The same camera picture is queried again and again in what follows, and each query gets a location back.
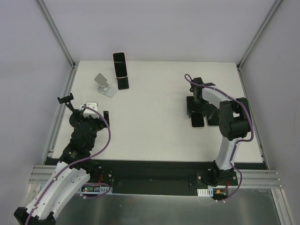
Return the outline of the black round-base clamp stand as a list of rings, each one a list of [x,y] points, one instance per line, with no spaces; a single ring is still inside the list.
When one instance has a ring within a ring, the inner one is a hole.
[[[74,96],[72,93],[62,98],[57,97],[59,104],[64,104],[72,112],[71,116],[69,117],[69,123],[73,128],[75,128],[79,125],[81,119],[80,119],[80,110],[75,109],[71,103],[73,99]]]

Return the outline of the phone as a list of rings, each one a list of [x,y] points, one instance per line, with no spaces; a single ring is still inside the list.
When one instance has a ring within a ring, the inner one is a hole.
[[[193,113],[191,115],[191,126],[193,128],[203,128],[205,126],[202,113]]]
[[[209,127],[218,127],[219,126],[219,111],[218,109],[207,111],[206,120]]]
[[[114,70],[117,79],[125,78],[128,76],[126,58],[124,52],[113,53]]]

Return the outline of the white phone stand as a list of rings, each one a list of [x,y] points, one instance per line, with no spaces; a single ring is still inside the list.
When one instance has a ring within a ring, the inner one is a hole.
[[[116,93],[116,89],[112,86],[112,83],[109,82],[101,73],[99,73],[94,81],[97,83],[98,85],[98,92],[112,98],[114,96],[114,94]]]

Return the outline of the black folding phone stand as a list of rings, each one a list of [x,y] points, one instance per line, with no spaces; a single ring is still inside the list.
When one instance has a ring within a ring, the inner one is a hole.
[[[129,81],[128,77],[117,77],[117,85],[118,85],[118,90],[127,90],[129,89]]]

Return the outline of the round brown-base phone stand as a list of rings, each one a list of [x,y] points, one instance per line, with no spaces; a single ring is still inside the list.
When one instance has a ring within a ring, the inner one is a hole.
[[[99,123],[99,124],[97,125],[97,131],[101,131],[101,130],[103,130],[104,128],[107,128],[106,124],[104,124],[104,123]]]

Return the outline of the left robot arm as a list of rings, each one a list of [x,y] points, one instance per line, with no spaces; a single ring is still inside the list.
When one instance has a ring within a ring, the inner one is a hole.
[[[100,164],[91,154],[97,133],[110,127],[109,112],[74,110],[70,116],[74,128],[69,143],[49,180],[26,206],[19,207],[14,217],[21,225],[54,225],[62,209],[87,182],[102,180]]]

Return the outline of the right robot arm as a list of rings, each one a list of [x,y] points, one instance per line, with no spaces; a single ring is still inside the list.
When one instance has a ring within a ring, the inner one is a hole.
[[[191,78],[192,96],[187,97],[187,115],[194,128],[204,127],[204,120],[218,115],[218,127],[222,142],[212,168],[202,175],[208,185],[222,185],[233,176],[234,159],[240,142],[250,142],[254,138],[253,123],[250,117],[248,100],[244,97],[233,98],[218,89],[215,84],[204,83],[202,78]]]

